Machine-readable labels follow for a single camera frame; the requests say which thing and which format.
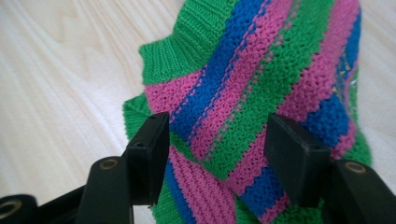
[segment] white wooden surface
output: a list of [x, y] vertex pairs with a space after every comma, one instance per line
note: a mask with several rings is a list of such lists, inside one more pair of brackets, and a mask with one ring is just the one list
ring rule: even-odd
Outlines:
[[[183, 2], [0, 1], [0, 198], [48, 202], [121, 154], [122, 103], [143, 90], [138, 47], [169, 35]], [[361, 127], [396, 193], [396, 3], [361, 2]]]

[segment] light wood grain table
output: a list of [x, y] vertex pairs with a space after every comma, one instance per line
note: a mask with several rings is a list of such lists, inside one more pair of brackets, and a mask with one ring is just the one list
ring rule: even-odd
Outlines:
[[[138, 47], [169, 35], [183, 2], [0, 1], [0, 198], [48, 202], [121, 154], [121, 106], [143, 91]], [[360, 125], [396, 192], [396, 2], [361, 3]], [[153, 222], [147, 207], [135, 221]]]

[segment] knit stitch texture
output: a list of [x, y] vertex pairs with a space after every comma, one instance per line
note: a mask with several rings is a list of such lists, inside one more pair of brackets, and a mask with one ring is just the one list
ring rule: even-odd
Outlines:
[[145, 92], [124, 104], [128, 138], [169, 111], [158, 223], [321, 223], [289, 205], [264, 156], [270, 113], [332, 159], [370, 164], [357, 126], [357, 0], [187, 0], [173, 33], [140, 49]]

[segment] knitted sweater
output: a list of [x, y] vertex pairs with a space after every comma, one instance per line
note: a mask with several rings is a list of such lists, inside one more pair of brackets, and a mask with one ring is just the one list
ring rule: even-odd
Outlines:
[[169, 111], [159, 223], [317, 223], [289, 206], [264, 156], [270, 113], [341, 157], [370, 163], [356, 125], [357, 0], [187, 0], [174, 31], [140, 49], [145, 92], [124, 105], [132, 138]]

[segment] striped knit fabric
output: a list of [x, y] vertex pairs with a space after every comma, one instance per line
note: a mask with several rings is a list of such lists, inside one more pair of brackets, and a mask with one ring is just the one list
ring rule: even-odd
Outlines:
[[289, 206], [264, 156], [268, 114], [300, 122], [332, 158], [370, 163], [356, 125], [357, 0], [187, 0], [173, 33], [145, 45], [145, 93], [127, 101], [132, 138], [169, 111], [159, 223], [320, 223]]

